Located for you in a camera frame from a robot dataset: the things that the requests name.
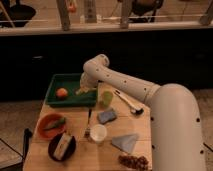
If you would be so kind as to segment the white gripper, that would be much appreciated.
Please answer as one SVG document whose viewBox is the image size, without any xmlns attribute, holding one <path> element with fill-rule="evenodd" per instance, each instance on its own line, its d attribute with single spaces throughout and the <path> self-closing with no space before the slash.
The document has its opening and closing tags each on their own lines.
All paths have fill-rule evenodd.
<svg viewBox="0 0 213 171">
<path fill-rule="evenodd" d="M 82 90 L 91 90 L 98 86 L 98 80 L 83 72 L 80 77 L 80 88 Z"/>
</svg>

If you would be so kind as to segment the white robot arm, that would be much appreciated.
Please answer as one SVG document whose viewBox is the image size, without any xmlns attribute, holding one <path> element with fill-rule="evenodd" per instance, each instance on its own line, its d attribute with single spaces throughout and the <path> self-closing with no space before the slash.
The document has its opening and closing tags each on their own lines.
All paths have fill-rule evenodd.
<svg viewBox="0 0 213 171">
<path fill-rule="evenodd" d="M 80 85 L 93 88 L 100 81 L 150 108 L 152 171 L 207 171 L 199 106 L 189 89 L 111 70 L 104 54 L 84 63 Z"/>
</svg>

